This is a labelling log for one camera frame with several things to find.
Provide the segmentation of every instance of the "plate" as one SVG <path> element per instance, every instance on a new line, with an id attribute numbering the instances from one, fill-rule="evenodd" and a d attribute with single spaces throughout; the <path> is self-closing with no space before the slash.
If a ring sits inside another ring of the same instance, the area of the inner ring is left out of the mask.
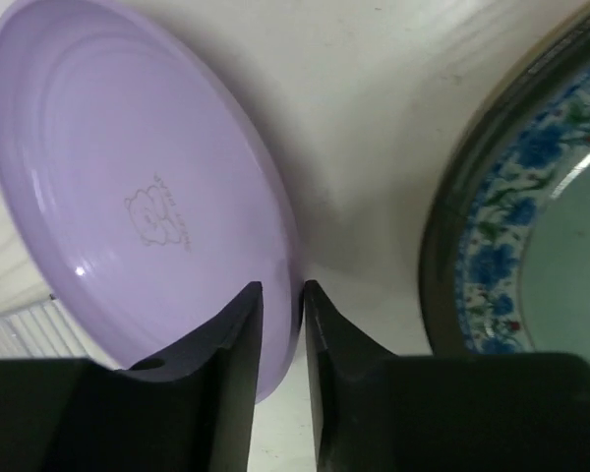
<path id="1" fill-rule="evenodd" d="M 473 124 L 434 204 L 420 278 L 436 353 L 590 361 L 590 7 L 546 43 Z"/>
<path id="2" fill-rule="evenodd" d="M 0 21 L 0 185 L 57 297 L 124 367 L 265 289 L 258 399 L 300 327 L 292 211 L 214 74 L 102 0 L 16 3 Z"/>

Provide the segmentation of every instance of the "lavender plastic plate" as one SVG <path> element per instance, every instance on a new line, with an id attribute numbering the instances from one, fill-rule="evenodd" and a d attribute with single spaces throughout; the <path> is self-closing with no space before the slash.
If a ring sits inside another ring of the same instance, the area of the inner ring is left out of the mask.
<path id="1" fill-rule="evenodd" d="M 32 258 L 127 367 L 265 288 L 258 399 L 300 327 L 291 208 L 207 67 L 102 0 L 16 3 L 0 21 L 0 184 Z"/>

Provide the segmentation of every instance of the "decorative plate border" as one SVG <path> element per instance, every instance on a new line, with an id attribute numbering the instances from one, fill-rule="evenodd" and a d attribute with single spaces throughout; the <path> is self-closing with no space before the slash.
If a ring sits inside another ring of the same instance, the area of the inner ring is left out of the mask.
<path id="1" fill-rule="evenodd" d="M 520 314 L 520 261 L 551 193 L 589 152 L 590 68 L 518 134 L 472 203 L 454 268 L 456 310 L 468 349 L 533 349 Z"/>

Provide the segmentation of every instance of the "plate rim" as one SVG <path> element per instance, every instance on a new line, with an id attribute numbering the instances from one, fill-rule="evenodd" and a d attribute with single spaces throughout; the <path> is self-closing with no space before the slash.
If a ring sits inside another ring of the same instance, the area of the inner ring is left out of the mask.
<path id="1" fill-rule="evenodd" d="M 512 68 L 475 114 L 451 155 L 428 216 L 419 262 L 422 316 L 436 355 L 481 353 L 464 325 L 465 315 L 458 312 L 463 295 L 456 280 L 462 270 L 458 247 L 484 176 L 552 98 L 589 68 L 587 4 Z"/>

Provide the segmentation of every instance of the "plate center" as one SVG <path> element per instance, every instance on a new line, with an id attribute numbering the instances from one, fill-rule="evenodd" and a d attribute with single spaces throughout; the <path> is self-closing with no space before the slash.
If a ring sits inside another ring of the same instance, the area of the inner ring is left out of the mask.
<path id="1" fill-rule="evenodd" d="M 538 350 L 590 361 L 590 154 L 583 163 L 589 165 L 538 218 L 523 259 L 520 296 Z"/>

